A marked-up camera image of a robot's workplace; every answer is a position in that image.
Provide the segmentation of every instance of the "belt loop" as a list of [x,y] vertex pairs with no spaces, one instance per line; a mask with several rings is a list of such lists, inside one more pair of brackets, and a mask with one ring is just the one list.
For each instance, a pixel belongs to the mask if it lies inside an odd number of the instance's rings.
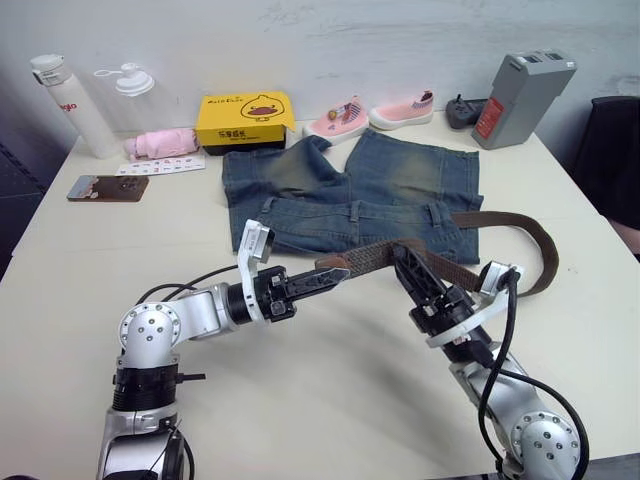
[[273,201],[276,199],[276,197],[269,197],[265,200],[264,204],[262,204],[262,210],[260,210],[260,212],[262,213],[269,213],[269,210],[271,210],[271,204],[273,203]]
[[439,227],[440,222],[442,221],[442,217],[440,216],[440,209],[438,208],[438,204],[436,203],[428,203],[427,210],[431,214],[431,224],[434,227]]
[[351,216],[349,217],[350,222],[357,222],[360,210],[360,200],[356,200],[355,202],[351,202]]

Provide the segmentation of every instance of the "yellow box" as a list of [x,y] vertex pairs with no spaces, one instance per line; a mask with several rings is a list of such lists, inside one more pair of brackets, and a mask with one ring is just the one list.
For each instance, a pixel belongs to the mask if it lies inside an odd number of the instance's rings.
[[196,137],[211,155],[256,148],[284,148],[287,127],[295,131],[289,97],[282,92],[205,96]]

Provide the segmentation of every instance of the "white water bottle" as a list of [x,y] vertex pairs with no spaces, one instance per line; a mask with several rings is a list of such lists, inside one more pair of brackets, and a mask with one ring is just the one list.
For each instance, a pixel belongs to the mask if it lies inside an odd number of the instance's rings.
[[98,158],[115,155],[121,142],[109,128],[80,81],[64,64],[62,55],[41,55],[31,59],[33,75],[56,101]]

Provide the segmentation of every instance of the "white shoe sole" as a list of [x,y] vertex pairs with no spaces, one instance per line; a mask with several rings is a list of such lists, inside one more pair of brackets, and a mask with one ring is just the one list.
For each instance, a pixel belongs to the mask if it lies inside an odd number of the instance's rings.
[[421,125],[423,123],[429,123],[432,118],[433,110],[426,115],[407,118],[406,120],[387,120],[386,118],[382,118],[375,108],[369,112],[371,125],[379,128],[380,130],[395,130],[396,128],[404,127],[405,125]]
[[361,127],[356,128],[355,130],[351,130],[350,132],[341,133],[340,135],[332,135],[332,136],[329,137],[329,136],[320,135],[319,133],[314,132],[311,129],[311,123],[309,123],[309,124],[305,125],[304,127],[302,127],[302,136],[303,137],[308,137],[310,135],[316,135],[318,137],[322,137],[325,140],[331,142],[331,145],[338,145],[339,143],[342,143],[345,140],[349,140],[350,138],[359,137],[360,135],[362,135],[364,133],[364,131],[367,128],[369,128],[369,120],[367,120],[367,122],[364,125],[362,125]]

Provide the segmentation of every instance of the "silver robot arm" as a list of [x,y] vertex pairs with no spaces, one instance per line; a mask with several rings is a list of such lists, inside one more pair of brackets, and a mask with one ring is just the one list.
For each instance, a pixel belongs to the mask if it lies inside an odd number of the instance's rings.
[[[485,268],[480,288],[485,306],[474,309],[464,290],[455,285],[447,288],[407,247],[394,247],[394,265],[398,279],[417,305],[410,313],[416,326],[430,335],[430,347],[443,349],[452,362],[451,373],[477,408],[501,346],[492,342],[480,325],[507,310],[508,295],[500,286],[513,267],[491,262]],[[501,370],[526,376],[511,354]],[[572,478],[580,460],[580,438],[573,425],[545,405],[533,386],[498,375],[486,416],[505,450],[502,472],[508,478]]]
[[179,373],[175,346],[233,332],[245,323],[290,318],[296,313],[294,301],[328,291],[349,275],[327,268],[288,277],[279,266],[259,272],[257,264],[267,261],[272,241],[268,228],[249,220],[238,251],[241,283],[219,283],[174,301],[144,302],[124,315],[98,480],[182,478],[188,444],[178,430],[176,385],[204,375]]

